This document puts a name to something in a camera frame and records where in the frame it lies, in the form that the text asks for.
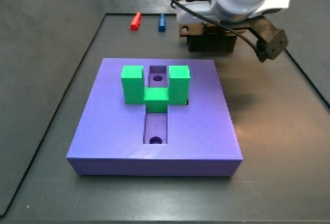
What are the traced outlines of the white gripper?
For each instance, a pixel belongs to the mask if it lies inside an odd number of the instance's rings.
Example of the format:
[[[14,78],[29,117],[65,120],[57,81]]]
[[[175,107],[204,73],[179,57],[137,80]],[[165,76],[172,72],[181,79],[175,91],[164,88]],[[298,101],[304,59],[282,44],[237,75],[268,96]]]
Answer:
[[[211,10],[211,5],[205,1],[196,1],[196,2],[183,2],[181,5],[191,10],[193,13],[201,15],[203,17],[219,22],[220,18],[216,13]],[[176,12],[176,21],[179,24],[188,24],[188,23],[203,23],[203,20],[197,18],[195,15],[189,14],[179,7],[175,8]]]

